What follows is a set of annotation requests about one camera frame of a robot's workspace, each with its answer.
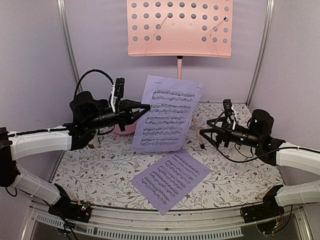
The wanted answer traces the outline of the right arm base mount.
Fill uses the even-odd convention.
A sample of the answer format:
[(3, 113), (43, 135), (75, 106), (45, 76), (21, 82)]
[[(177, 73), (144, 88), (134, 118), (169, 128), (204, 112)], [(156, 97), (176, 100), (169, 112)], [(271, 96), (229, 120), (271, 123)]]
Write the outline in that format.
[(283, 184), (273, 186), (262, 198), (262, 203), (248, 203), (240, 208), (240, 215), (245, 223), (252, 223), (269, 218), (274, 218), (285, 213), (282, 206), (276, 202), (278, 190), (283, 187)]

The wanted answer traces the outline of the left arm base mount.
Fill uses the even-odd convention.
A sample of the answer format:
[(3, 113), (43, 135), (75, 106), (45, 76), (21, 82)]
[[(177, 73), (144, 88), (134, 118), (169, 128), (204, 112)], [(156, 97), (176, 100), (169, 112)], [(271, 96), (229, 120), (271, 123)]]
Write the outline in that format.
[(64, 220), (88, 223), (92, 214), (90, 203), (84, 200), (78, 203), (72, 202), (67, 192), (60, 185), (56, 183), (54, 185), (59, 191), (60, 198), (55, 204), (49, 206), (48, 213)]

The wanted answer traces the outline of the pink music stand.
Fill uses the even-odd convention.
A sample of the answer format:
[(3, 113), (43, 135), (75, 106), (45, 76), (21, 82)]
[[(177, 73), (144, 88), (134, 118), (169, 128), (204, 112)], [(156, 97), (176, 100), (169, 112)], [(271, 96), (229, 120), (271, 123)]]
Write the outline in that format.
[(128, 55), (230, 58), (231, 0), (129, 0)]

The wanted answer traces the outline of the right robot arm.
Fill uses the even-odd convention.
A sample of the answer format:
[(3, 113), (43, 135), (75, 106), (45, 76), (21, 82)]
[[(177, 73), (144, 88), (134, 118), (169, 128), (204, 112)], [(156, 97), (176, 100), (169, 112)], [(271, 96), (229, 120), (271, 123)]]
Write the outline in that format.
[[(231, 118), (232, 110), (226, 110), (216, 119), (208, 120), (207, 129), (200, 130), (216, 149), (221, 143), (251, 147), (255, 158), (271, 166), (291, 167), (319, 175), (319, 150), (298, 146), (271, 136), (274, 118), (265, 110), (252, 112), (248, 127), (237, 125)], [(320, 182), (318, 180), (298, 185), (275, 185), (263, 197), (258, 213), (269, 218), (278, 207), (295, 204), (311, 204), (320, 201)]]

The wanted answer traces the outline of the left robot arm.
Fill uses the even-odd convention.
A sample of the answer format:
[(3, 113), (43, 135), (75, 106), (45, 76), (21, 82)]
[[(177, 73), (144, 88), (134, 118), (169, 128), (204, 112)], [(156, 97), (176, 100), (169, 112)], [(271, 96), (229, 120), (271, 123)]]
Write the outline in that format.
[(127, 99), (117, 99), (115, 105), (109, 106), (106, 99), (95, 100), (89, 91), (77, 94), (69, 106), (73, 114), (71, 123), (25, 132), (0, 129), (1, 187), (15, 188), (42, 199), (63, 217), (70, 217), (75, 211), (66, 191), (18, 168), (17, 160), (47, 152), (83, 149), (94, 139), (96, 130), (117, 125), (124, 131), (151, 108), (149, 104)]

